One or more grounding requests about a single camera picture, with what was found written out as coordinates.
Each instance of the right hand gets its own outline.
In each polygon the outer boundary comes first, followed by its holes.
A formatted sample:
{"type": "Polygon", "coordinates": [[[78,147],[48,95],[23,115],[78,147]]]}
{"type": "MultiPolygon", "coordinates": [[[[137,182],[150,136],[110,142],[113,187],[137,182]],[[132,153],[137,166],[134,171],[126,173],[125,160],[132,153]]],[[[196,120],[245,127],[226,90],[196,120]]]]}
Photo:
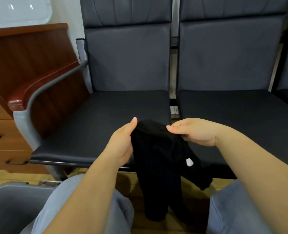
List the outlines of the right hand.
{"type": "Polygon", "coordinates": [[[167,126],[167,130],[173,134],[182,135],[185,141],[204,146],[215,146],[218,133],[226,127],[200,118],[186,118],[167,126]]]}

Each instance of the clothing label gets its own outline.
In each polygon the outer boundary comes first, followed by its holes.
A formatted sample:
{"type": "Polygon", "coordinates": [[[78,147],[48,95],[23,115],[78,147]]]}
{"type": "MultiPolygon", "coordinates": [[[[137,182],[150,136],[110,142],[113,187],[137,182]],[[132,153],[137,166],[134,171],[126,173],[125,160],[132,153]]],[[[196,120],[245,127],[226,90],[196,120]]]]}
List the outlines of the clothing label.
{"type": "Polygon", "coordinates": [[[190,166],[193,166],[193,161],[190,159],[190,158],[188,158],[187,160],[186,160],[186,165],[188,166],[188,167],[190,167],[190,166]]]}

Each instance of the floor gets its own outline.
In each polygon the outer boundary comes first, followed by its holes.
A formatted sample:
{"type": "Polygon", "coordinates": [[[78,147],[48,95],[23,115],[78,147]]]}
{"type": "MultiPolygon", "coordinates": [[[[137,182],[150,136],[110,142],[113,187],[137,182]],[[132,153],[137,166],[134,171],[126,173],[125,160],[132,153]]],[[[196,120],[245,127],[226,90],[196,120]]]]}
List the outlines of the floor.
{"type": "MultiPolygon", "coordinates": [[[[85,173],[87,169],[75,169],[69,176],[75,176],[85,173]]],[[[8,173],[0,170],[0,185],[10,181],[22,181],[29,184],[37,185],[39,181],[51,180],[51,175],[45,174],[20,174],[8,173]]],[[[184,233],[205,233],[208,210],[209,197],[216,191],[222,189],[233,180],[214,179],[212,185],[201,191],[190,181],[182,178],[182,194],[187,207],[194,214],[195,225],[187,226],[179,222],[169,210],[164,221],[153,222],[147,220],[144,214],[144,200],[141,188],[139,186],[136,173],[118,172],[116,189],[124,196],[128,197],[135,209],[135,216],[132,227],[132,234],[184,234],[184,233]]]]}

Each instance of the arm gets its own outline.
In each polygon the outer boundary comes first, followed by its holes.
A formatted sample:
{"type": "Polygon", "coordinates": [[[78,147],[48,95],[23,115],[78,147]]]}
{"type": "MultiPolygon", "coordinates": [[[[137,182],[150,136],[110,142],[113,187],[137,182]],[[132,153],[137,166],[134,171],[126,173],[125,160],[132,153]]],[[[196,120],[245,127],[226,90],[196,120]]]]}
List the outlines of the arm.
{"type": "Polygon", "coordinates": [[[188,118],[167,126],[187,141],[216,146],[277,233],[288,233],[288,165],[242,133],[210,121],[188,118]]]}
{"type": "Polygon", "coordinates": [[[44,234],[104,233],[117,172],[133,152],[130,134],[136,125],[134,118],[115,131],[44,234]]]}

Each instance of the black cloth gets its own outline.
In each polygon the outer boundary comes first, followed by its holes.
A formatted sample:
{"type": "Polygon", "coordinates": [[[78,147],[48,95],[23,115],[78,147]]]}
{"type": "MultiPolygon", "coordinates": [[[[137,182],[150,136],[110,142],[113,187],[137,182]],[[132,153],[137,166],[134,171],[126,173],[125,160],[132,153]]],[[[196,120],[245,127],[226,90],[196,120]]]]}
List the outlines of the black cloth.
{"type": "Polygon", "coordinates": [[[201,190],[209,187],[212,178],[202,169],[187,142],[152,120],[138,122],[131,142],[146,218],[163,220],[169,206],[180,221],[192,223],[192,214],[183,203],[181,176],[201,190]],[[190,167],[186,163],[188,158],[194,163],[190,167]]]}

